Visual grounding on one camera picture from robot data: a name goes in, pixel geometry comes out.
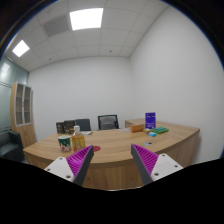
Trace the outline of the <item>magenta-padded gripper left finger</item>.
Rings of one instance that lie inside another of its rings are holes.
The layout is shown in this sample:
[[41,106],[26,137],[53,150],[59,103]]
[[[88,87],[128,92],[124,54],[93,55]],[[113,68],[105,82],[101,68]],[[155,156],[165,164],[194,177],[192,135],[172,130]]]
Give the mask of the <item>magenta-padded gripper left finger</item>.
[[67,158],[58,157],[45,171],[82,186],[93,156],[93,146],[90,145]]

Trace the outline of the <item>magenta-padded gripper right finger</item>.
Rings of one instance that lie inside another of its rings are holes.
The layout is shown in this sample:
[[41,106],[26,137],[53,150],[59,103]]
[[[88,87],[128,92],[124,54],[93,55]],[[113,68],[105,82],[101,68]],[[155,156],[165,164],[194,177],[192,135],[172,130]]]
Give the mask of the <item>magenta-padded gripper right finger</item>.
[[136,144],[131,145],[131,154],[144,185],[148,185],[182,169],[182,166],[167,154],[157,155]]

